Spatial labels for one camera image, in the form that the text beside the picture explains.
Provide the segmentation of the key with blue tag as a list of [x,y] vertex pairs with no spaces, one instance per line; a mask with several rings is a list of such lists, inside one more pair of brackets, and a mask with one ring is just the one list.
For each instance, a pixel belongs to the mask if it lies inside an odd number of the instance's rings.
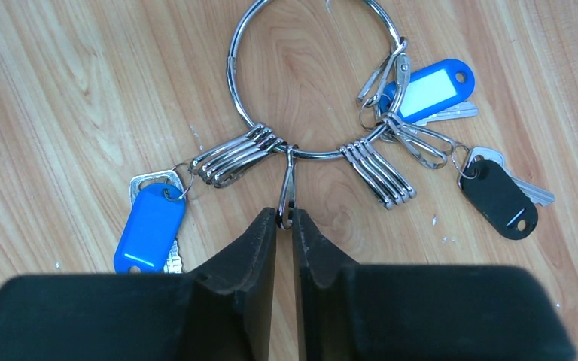
[[176,239],[186,211],[183,188],[173,170],[132,178],[132,207],[113,258],[116,273],[183,272]]

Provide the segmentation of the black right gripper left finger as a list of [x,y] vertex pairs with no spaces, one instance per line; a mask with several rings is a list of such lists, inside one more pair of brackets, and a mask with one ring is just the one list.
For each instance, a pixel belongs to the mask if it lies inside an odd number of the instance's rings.
[[0,287],[0,360],[266,360],[275,210],[182,274],[23,275]]

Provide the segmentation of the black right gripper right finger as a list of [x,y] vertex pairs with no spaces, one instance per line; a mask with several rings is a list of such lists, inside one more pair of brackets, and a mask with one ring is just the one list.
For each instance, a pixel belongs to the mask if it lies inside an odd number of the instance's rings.
[[574,360],[537,279],[506,265],[362,264],[296,209],[301,360]]

